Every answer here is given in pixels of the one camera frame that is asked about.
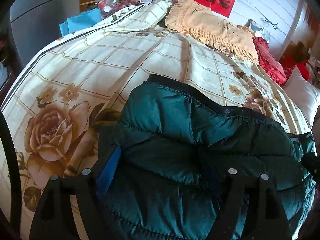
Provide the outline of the grey wardrobe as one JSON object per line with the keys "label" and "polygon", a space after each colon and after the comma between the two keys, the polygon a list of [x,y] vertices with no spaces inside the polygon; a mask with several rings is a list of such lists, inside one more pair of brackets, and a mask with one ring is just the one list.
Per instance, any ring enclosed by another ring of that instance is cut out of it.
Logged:
{"label": "grey wardrobe", "polygon": [[9,20],[9,40],[21,68],[59,37],[56,0],[16,0]]}

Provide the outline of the yellow fringed pillow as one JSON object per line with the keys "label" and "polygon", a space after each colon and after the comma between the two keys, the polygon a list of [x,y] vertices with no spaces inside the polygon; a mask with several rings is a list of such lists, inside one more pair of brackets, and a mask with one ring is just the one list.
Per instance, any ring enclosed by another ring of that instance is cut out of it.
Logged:
{"label": "yellow fringed pillow", "polygon": [[194,0],[175,3],[165,19],[165,25],[216,50],[240,56],[253,64],[259,63],[253,43],[255,34],[251,29],[213,15],[208,7]]}

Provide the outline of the white pillow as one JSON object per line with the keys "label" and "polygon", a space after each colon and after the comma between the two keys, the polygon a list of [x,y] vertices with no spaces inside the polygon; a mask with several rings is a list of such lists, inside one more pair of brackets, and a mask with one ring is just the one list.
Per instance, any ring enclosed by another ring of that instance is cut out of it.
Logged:
{"label": "white pillow", "polygon": [[319,108],[319,89],[306,81],[295,66],[283,90],[302,111],[308,126],[312,128]]}

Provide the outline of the green quilted puffer jacket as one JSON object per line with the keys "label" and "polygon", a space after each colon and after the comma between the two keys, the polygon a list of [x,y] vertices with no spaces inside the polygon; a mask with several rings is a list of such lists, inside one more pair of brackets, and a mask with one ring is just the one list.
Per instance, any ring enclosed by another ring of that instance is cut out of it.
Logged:
{"label": "green quilted puffer jacket", "polygon": [[196,88],[151,75],[117,122],[99,132],[99,156],[119,153],[97,181],[104,237],[205,239],[220,211],[230,168],[271,177],[294,233],[316,183],[301,165],[311,133],[290,134],[244,107],[221,106]]}

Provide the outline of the framed photo behind pillows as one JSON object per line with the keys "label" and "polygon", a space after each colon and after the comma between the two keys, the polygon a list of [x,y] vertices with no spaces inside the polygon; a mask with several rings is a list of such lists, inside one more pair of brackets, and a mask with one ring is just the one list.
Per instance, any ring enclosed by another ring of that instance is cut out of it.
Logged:
{"label": "framed photo behind pillows", "polygon": [[248,27],[253,30],[256,37],[263,38],[267,43],[270,42],[271,33],[266,28],[262,27],[252,19],[249,20]]}

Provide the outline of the blue cloth on bedside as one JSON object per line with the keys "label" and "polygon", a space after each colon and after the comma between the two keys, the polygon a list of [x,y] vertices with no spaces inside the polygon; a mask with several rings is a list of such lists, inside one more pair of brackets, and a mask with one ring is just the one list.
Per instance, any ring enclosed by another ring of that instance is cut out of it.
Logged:
{"label": "blue cloth on bedside", "polygon": [[59,25],[61,36],[74,33],[76,31],[92,27],[101,21],[100,9],[84,11],[77,16],[67,18],[67,20]]}

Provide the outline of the red heart-shaped cushion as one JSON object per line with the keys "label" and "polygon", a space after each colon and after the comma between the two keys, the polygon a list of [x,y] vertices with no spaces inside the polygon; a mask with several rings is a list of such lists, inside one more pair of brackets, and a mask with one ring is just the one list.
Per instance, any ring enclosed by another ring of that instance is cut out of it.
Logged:
{"label": "red heart-shaped cushion", "polygon": [[282,65],[270,53],[267,41],[262,37],[253,37],[253,43],[258,54],[259,66],[275,83],[283,87],[287,77]]}

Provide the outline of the floral cream bed quilt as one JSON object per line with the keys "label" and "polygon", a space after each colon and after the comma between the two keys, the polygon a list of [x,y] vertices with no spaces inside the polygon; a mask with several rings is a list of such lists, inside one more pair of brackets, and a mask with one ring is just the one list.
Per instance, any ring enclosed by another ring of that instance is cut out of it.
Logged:
{"label": "floral cream bed quilt", "polygon": [[260,110],[286,132],[310,131],[303,112],[256,62],[162,28],[164,0],[130,10],[114,24],[59,38],[27,64],[1,111],[15,146],[22,189],[22,239],[48,178],[73,175],[97,158],[90,121],[121,111],[131,90],[158,74],[191,85],[223,106]]}

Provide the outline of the clutter of bottles bedside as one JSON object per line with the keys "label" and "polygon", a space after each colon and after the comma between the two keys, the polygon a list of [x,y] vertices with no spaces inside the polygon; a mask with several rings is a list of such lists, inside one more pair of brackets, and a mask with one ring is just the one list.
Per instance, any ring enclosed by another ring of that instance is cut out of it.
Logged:
{"label": "clutter of bottles bedside", "polygon": [[121,0],[96,0],[96,2],[102,19],[113,14],[116,11],[116,7],[121,4]]}

